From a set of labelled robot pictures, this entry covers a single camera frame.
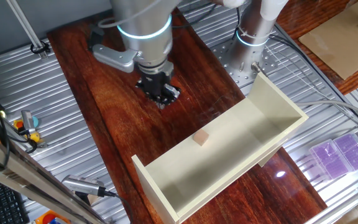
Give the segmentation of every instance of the reddish-brown wooden table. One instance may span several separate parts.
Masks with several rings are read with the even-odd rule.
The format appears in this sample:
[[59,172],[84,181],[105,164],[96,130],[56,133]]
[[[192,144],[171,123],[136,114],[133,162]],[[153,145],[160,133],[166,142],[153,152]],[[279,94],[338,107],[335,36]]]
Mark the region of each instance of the reddish-brown wooden table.
[[[170,61],[178,101],[159,110],[134,87],[139,75],[97,62],[87,50],[88,25],[97,16],[48,34],[49,41],[85,117],[119,195],[134,210],[134,223],[161,223],[142,191],[131,156],[144,165],[241,101],[244,95],[192,29],[175,30]],[[175,17],[176,26],[183,17]],[[104,45],[122,50],[116,29]],[[285,172],[277,177],[278,172]],[[291,160],[279,150],[253,167],[185,223],[304,223],[325,203]]]

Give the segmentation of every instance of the white box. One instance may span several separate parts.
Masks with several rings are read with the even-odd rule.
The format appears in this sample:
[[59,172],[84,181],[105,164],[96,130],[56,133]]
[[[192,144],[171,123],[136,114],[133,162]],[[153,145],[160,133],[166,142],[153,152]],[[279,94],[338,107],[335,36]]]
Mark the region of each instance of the white box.
[[184,222],[256,164],[264,165],[306,120],[262,73],[248,97],[144,167],[134,155],[143,190],[165,224]]

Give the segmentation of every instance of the blue led ring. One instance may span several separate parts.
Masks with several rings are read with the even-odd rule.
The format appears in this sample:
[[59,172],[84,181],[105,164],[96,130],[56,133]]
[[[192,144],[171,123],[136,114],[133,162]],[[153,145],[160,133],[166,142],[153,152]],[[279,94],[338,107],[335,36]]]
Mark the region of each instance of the blue led ring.
[[243,40],[240,38],[240,36],[239,36],[239,31],[237,31],[237,38],[240,40],[241,43],[243,43],[243,44],[245,44],[245,45],[248,45],[248,46],[251,46],[251,47],[259,47],[259,46],[262,46],[262,45],[266,44],[267,41],[269,40],[269,39],[267,39],[267,40],[266,40],[264,43],[262,43],[262,44],[249,44],[249,43],[243,41]]
[[117,26],[117,28],[122,34],[124,34],[127,37],[130,37],[133,39],[144,40],[144,39],[150,39],[150,38],[153,38],[153,37],[156,37],[156,36],[162,34],[162,32],[164,32],[166,29],[168,29],[169,25],[171,24],[171,21],[172,21],[172,16],[169,15],[167,23],[159,31],[157,31],[153,34],[142,35],[142,36],[128,34],[127,32],[123,31],[123,29],[120,26]]

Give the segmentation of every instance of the wooden cube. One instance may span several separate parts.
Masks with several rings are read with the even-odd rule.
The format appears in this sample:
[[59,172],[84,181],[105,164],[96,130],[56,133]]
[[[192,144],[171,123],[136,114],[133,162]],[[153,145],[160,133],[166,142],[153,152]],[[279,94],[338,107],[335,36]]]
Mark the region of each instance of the wooden cube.
[[203,146],[203,144],[208,140],[209,134],[204,130],[200,129],[194,134],[193,139],[197,144]]

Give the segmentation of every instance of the purple plastic box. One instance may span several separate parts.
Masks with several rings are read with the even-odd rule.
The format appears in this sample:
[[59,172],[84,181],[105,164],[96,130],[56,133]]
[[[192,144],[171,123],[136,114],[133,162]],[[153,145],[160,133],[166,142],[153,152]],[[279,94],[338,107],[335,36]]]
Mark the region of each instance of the purple plastic box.
[[350,163],[354,170],[358,169],[358,137],[355,134],[345,134],[334,140],[334,143]]
[[312,147],[310,153],[330,179],[335,179],[353,170],[332,140]]

